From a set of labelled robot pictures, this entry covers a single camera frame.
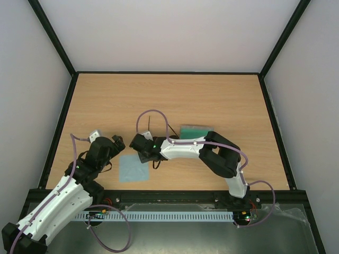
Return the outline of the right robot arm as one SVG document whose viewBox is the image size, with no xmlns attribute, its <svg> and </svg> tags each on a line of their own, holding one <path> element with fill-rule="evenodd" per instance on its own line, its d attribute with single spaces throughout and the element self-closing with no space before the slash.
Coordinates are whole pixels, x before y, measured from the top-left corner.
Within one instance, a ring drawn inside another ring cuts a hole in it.
<svg viewBox="0 0 339 254">
<path fill-rule="evenodd" d="M 214 131 L 194 139 L 152 137 L 150 132 L 137 133 L 130 147 L 138 152 L 142 163 L 160 162 L 177 158 L 200 159 L 214 174 L 225 179 L 231 202 L 243 207 L 249 202 L 248 183 L 243 168 L 248 157 L 240 147 Z"/>
</svg>

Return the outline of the grey glasses case green inside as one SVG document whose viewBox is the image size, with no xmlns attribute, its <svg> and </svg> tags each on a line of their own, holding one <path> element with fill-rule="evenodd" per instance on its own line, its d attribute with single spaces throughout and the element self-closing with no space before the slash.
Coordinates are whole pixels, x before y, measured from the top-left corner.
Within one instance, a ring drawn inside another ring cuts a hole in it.
<svg viewBox="0 0 339 254">
<path fill-rule="evenodd" d="M 214 128 L 203 125 L 181 125 L 180 139 L 196 139 L 199 137 L 205 137 L 210 131 L 214 131 Z"/>
</svg>

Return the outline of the black round sunglasses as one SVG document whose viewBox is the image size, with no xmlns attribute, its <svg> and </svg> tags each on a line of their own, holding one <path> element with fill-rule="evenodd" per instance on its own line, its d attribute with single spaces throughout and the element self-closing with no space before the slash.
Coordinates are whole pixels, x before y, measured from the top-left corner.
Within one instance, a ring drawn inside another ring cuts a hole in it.
<svg viewBox="0 0 339 254">
<path fill-rule="evenodd" d="M 151 114 L 148 116 L 147 130 L 158 137 L 169 136 L 178 139 L 178 133 L 171 127 L 167 117 Z"/>
</svg>

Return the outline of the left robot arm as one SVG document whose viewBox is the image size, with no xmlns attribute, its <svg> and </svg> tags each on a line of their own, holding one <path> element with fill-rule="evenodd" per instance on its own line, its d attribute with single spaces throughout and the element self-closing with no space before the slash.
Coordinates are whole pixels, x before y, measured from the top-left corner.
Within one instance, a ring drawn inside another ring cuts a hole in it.
<svg viewBox="0 0 339 254">
<path fill-rule="evenodd" d="M 123 138 L 100 136 L 94 131 L 86 139 L 87 151 L 77 153 L 56 187 L 29 214 L 2 229 L 7 253 L 46 253 L 57 234 L 81 211 L 98 206 L 104 188 L 95 181 L 111 159 L 125 149 Z"/>
</svg>

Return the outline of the light blue cleaning cloth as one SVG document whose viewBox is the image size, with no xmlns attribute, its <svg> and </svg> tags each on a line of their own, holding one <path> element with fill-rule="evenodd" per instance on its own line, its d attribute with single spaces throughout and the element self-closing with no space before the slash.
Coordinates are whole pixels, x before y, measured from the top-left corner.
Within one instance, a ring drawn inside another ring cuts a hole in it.
<svg viewBox="0 0 339 254">
<path fill-rule="evenodd" d="M 142 164 L 138 155 L 123 155 L 119 158 L 119 182 L 144 182 L 149 180 L 149 165 Z"/>
</svg>

